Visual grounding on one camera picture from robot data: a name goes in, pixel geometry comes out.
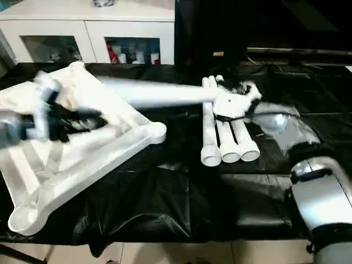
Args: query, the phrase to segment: black plastic sheet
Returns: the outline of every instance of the black plastic sheet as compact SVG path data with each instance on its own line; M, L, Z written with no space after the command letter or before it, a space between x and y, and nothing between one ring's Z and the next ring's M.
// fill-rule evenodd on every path
M53 64L19 64L0 80L5 89L29 80ZM172 66L90 64L93 75L200 85L201 75ZM252 79L264 100L295 106L352 173L352 122L339 87L351 87L344 68L243 67L238 79ZM334 87L338 79L339 87ZM149 146L54 211L33 236L11 232L13 205L0 180L0 241L81 245L99 256L114 241L204 242L208 240L298 238L284 192L290 187L286 158L261 129L249 132L261 150L257 161L208 168L200 162L201 106L142 111L163 122L167 139Z

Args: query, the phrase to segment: pvc pipe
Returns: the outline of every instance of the pvc pipe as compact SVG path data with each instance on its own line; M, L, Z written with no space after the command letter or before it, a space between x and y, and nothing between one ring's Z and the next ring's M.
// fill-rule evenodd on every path
M223 86L225 82L224 77L222 75L216 75L215 80L219 86Z
M243 161L254 161L259 158L260 151L257 143L252 140L243 120L231 121L231 126L235 133L238 146L241 149L241 159Z
M208 78L202 79L202 86L209 89ZM201 162L208 167L218 166L221 163L221 152L216 139L213 104L203 103L203 148L200 152Z
M212 89L216 89L218 87L214 76L209 77L209 86ZM238 161L241 158L240 149L235 143L230 124L228 122L216 120L216 126L218 128L221 143L220 153L222 161L226 163Z
M108 89L134 108L185 106L213 102L220 89L202 89L199 86L136 81L106 76L96 77Z

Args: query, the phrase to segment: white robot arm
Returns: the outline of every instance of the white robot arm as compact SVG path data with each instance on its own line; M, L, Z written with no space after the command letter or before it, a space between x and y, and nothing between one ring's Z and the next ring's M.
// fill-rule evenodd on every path
M339 163L322 156L317 134L293 107L260 101L253 82L241 93L223 89L99 78L136 108L213 102L216 118L249 117L291 160L292 196L314 245L316 264L352 262L352 182Z

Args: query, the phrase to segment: floor tile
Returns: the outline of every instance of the floor tile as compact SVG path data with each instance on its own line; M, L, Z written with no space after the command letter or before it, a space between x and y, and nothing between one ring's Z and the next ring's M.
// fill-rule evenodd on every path
M312 263L306 240L264 240L232 242L236 264Z
M233 264L230 243L124 243L121 264Z
M105 249L99 258L92 256L89 246L49 246L35 244L16 244L15 249L37 259L48 260L48 264L105 264L109 260L120 263L123 243L113 243ZM26 264L25 262L7 258L1 264Z
M14 243L5 243L5 242L1 242L0 244L4 245L4 246L8 246L9 248L14 249L15 248L15 244ZM8 258L4 255L0 255L0 264L6 264Z

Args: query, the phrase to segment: black band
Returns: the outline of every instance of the black band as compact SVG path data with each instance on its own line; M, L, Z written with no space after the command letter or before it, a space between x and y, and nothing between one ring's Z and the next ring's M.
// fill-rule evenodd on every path
M287 151L289 165L295 166L297 163L314 157L328 156L334 158L331 148L322 143L300 143L294 145Z
M254 99L252 102L251 102L251 105L250 107L248 108L247 112L246 112L246 116L253 116L254 115L254 111L255 111L255 108L257 108L257 106L259 105L260 103L260 99Z
M328 245L352 242L352 224L328 224L312 230L314 253Z

